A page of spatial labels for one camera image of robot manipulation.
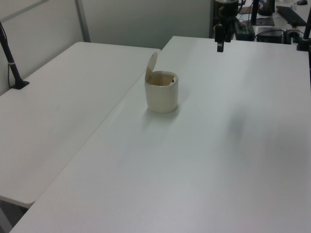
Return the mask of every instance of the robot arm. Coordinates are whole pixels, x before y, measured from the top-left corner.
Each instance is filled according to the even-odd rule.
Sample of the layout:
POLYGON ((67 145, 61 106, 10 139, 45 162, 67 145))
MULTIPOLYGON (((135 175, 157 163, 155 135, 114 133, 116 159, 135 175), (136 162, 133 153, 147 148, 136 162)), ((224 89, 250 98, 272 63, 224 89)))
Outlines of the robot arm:
POLYGON ((220 24, 215 27, 215 42, 217 42, 217 52, 224 51, 224 43, 231 41, 233 25, 239 12, 239 6, 245 4, 245 0, 215 0, 215 7, 218 9, 216 16, 220 24))

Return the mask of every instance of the black pole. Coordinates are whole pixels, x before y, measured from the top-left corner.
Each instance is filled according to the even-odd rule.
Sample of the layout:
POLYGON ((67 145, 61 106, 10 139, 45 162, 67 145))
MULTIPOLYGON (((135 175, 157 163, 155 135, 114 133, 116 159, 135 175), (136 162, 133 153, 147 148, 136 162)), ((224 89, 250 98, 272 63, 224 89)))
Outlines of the black pole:
POLYGON ((303 35, 303 38, 301 37, 299 38, 299 42, 297 44, 298 51, 309 51, 310 52, 310 40, 309 40, 310 31, 311 31, 311 8, 309 10, 309 16, 307 20, 305 33, 303 35))
POLYGON ((16 67, 15 61, 13 59, 12 53, 10 51, 9 45, 8 45, 8 41, 4 32, 4 28, 0 22, 0 42, 4 51, 4 54, 6 56, 6 59, 8 60, 8 64, 11 68, 11 71, 14 75, 15 78, 15 85, 12 86, 12 88, 14 89, 22 89, 23 87, 27 86, 29 84, 29 82, 27 81, 23 81, 23 79, 21 79, 18 69, 16 67))
POLYGON ((258 5, 259 5, 259 0, 254 0, 254 1, 253 1, 252 16, 251 16, 251 23, 252 23, 252 25, 256 25, 256 18, 257 18, 257 12, 258 12, 258 5))
POLYGON ((308 16, 308 20, 307 20, 307 25, 306 25, 305 33, 303 35, 303 38, 305 40, 309 39, 310 30, 311 30, 311 8, 310 8, 310 11, 309 11, 309 16, 308 16))

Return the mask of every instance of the electronic device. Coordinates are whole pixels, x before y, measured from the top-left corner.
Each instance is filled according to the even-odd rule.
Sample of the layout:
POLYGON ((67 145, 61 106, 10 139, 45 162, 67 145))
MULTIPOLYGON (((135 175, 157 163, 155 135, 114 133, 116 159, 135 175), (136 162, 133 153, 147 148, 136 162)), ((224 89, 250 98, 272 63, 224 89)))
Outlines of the electronic device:
POLYGON ((257 42, 282 44, 283 31, 281 28, 258 28, 257 42))
POLYGON ((258 14, 261 16, 271 16, 274 12, 275 0, 268 0, 262 3, 262 7, 258 9, 258 14))
POLYGON ((290 7, 276 6, 278 13, 292 26, 306 26, 307 23, 290 7))
POLYGON ((234 32, 237 40, 254 41, 255 32, 252 24, 248 21, 234 23, 234 32))

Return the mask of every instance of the black metal stand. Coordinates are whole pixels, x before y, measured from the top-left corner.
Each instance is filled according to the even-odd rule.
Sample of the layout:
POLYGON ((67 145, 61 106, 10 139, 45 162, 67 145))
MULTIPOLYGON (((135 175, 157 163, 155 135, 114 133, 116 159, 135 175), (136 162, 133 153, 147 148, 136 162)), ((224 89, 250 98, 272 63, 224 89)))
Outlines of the black metal stand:
POLYGON ((3 48, 3 51, 5 53, 6 59, 8 60, 8 64, 9 64, 11 71, 12 71, 14 78, 15 78, 15 85, 13 85, 11 88, 20 90, 23 87, 27 86, 29 84, 29 82, 21 79, 21 77, 19 75, 18 69, 16 67, 15 61, 14 61, 12 53, 10 51, 8 41, 7 41, 7 38, 6 38, 6 35, 5 35, 5 32, 4 32, 4 29, 3 29, 1 22, 0 22, 0 42, 1 42, 1 45, 3 48))
POLYGON ((311 40, 309 39, 310 30, 311 30, 311 8, 309 11, 305 33, 302 38, 299 38, 299 42, 297 45, 298 51, 309 51, 310 52, 310 45, 311 45, 311 40))

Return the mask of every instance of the cup lid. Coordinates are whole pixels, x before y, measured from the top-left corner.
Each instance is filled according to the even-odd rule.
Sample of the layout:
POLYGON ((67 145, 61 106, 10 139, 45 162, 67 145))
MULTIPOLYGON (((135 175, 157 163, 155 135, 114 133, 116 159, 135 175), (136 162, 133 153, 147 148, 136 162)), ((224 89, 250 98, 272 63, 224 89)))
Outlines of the cup lid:
POLYGON ((151 74, 156 66, 156 60, 157 60, 157 52, 152 54, 152 56, 149 59, 147 69, 146 69, 145 82, 148 82, 150 80, 151 74))

